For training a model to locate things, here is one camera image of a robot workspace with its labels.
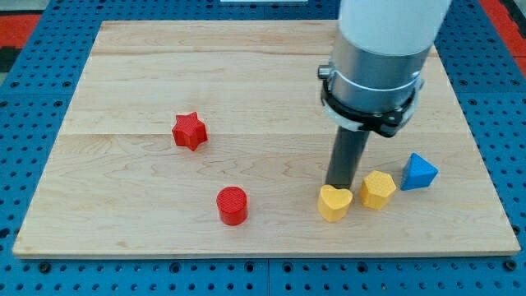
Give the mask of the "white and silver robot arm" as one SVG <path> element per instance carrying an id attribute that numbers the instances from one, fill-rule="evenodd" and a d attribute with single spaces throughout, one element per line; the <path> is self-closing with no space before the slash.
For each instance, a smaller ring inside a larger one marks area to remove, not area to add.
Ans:
<path id="1" fill-rule="evenodd" d="M 342 0 L 321 102 L 340 128 L 394 136 L 413 116 L 421 72 L 451 0 Z"/>

